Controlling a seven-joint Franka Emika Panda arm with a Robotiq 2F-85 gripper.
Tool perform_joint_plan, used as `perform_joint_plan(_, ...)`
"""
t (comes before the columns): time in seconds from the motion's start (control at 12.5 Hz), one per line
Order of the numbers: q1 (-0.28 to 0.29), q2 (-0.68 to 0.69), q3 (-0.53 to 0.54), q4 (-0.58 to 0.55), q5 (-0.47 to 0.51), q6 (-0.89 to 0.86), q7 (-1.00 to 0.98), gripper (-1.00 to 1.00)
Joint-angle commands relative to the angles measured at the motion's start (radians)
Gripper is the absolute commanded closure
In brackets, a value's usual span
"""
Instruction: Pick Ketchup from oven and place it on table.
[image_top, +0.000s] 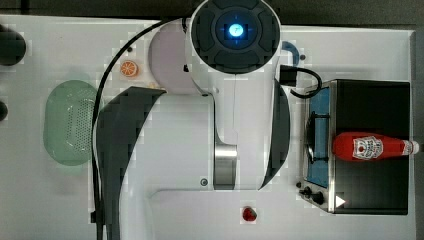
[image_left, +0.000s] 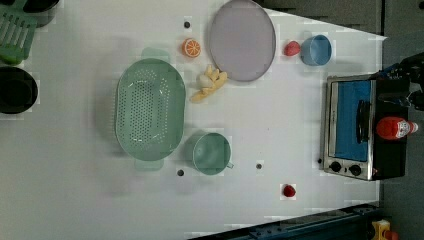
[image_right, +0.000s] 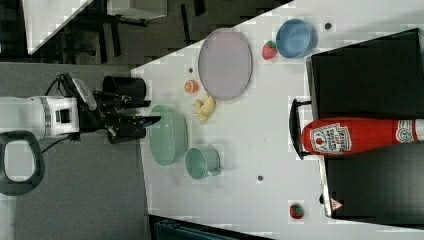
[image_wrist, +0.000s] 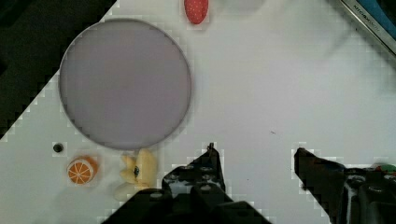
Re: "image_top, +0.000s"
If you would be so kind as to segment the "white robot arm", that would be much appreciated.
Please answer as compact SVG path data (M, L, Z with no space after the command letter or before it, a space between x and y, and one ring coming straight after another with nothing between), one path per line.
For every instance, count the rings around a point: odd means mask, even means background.
M290 142L281 37L264 0L204 0L185 30L195 93L130 86L94 113L96 240L154 240L158 192L260 190L273 179Z

